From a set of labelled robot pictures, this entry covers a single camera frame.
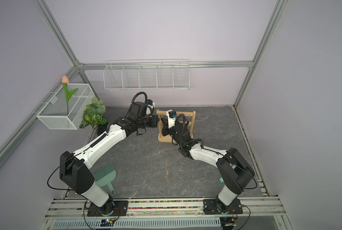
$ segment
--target wall-mounted wire shelf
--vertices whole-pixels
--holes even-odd
[[[188,90],[188,60],[105,61],[104,87],[120,90]]]
[[[86,105],[91,104],[95,96],[89,84],[70,83],[67,88],[78,89],[68,101],[68,115],[65,90],[61,86],[36,116],[50,130],[77,130]]]

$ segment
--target potted plant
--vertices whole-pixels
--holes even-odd
[[[84,110],[80,128],[86,128],[88,125],[91,125],[96,130],[98,136],[101,135],[108,126],[107,119],[102,117],[105,111],[106,107],[103,105],[103,101],[94,97],[92,103],[88,104]]]

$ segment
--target black plant pot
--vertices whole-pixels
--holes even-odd
[[[107,126],[108,126],[108,122],[106,122],[105,124],[99,126],[98,129],[97,129],[97,131],[96,131],[96,132],[97,132],[97,135],[99,136],[99,135],[101,135],[104,131],[106,131]]]

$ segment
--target green dustpan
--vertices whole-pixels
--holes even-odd
[[[107,186],[111,195],[116,195],[115,189],[112,185],[112,181],[116,177],[116,170],[113,167],[112,163],[95,172],[93,176],[100,187]]]

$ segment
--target wooden frame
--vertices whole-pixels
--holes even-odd
[[[190,127],[190,136],[191,136],[191,138],[193,138],[193,129],[194,129],[194,122],[195,122],[195,114],[196,113],[195,113],[195,111],[193,111],[193,112],[177,112],[176,111],[176,115],[177,116],[182,114],[182,113],[185,115],[186,119],[189,121],[188,126]],[[161,117],[163,117],[163,116],[167,117],[166,111],[160,111],[159,109],[157,109],[157,115],[159,117],[159,122],[158,122],[158,128],[159,128],[158,140],[160,142],[169,142],[169,143],[171,143],[172,142],[172,138],[171,138],[170,135],[167,135],[167,136],[163,136],[162,135],[163,124],[161,122]]]

